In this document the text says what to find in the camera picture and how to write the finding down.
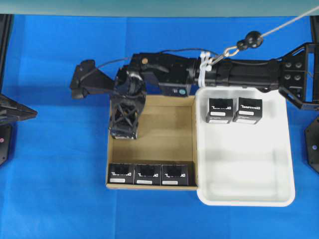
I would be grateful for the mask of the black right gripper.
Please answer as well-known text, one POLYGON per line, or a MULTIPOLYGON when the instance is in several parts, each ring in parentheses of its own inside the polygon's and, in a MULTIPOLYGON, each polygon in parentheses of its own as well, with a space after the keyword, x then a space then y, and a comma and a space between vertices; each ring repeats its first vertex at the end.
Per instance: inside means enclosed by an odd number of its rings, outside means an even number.
POLYGON ((138 137, 139 117, 146 104, 146 83, 136 72, 129 72, 128 66, 121 67, 115 77, 114 96, 111 96, 111 114, 109 130, 112 128, 123 130, 122 113, 119 102, 124 103, 124 112, 129 124, 131 139, 138 137))

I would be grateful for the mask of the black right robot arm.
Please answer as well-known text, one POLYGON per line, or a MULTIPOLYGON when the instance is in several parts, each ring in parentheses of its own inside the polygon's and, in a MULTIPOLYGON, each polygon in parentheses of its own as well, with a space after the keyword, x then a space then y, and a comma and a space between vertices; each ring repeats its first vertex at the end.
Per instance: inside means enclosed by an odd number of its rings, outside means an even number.
POLYGON ((271 60, 217 60, 203 54, 185 58, 172 54, 138 53, 120 68, 111 95, 110 134, 136 139, 138 119, 146 103, 146 84, 160 87, 164 96, 187 97, 192 85, 255 88, 278 91, 298 109, 319 109, 319 46, 305 43, 271 60), (308 58, 314 62, 312 99, 306 99, 308 58))

